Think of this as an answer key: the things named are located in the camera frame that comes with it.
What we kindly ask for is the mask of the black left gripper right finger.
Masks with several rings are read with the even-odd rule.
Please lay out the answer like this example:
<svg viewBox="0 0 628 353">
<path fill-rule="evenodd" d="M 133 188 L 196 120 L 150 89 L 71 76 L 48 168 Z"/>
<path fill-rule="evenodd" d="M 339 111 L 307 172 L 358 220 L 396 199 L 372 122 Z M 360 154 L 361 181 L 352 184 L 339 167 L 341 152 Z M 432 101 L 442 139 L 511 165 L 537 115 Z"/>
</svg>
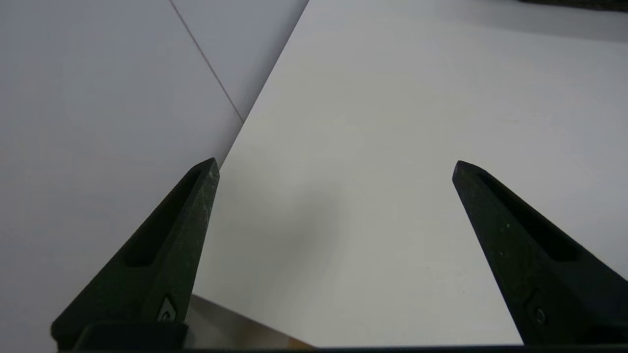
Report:
<svg viewBox="0 0 628 353">
<path fill-rule="evenodd" d="M 626 346 L 628 283 L 482 168 L 452 181 L 528 346 Z"/>
</svg>

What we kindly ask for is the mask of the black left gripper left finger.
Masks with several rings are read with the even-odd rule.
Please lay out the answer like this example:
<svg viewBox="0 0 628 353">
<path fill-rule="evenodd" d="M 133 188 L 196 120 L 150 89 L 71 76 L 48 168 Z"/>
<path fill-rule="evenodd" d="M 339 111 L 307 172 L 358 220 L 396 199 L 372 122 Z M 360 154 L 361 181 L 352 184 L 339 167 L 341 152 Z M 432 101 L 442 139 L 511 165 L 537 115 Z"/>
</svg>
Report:
<svg viewBox="0 0 628 353">
<path fill-rule="evenodd" d="M 220 179 L 192 167 L 54 320 L 59 350 L 183 350 L 185 323 Z"/>
</svg>

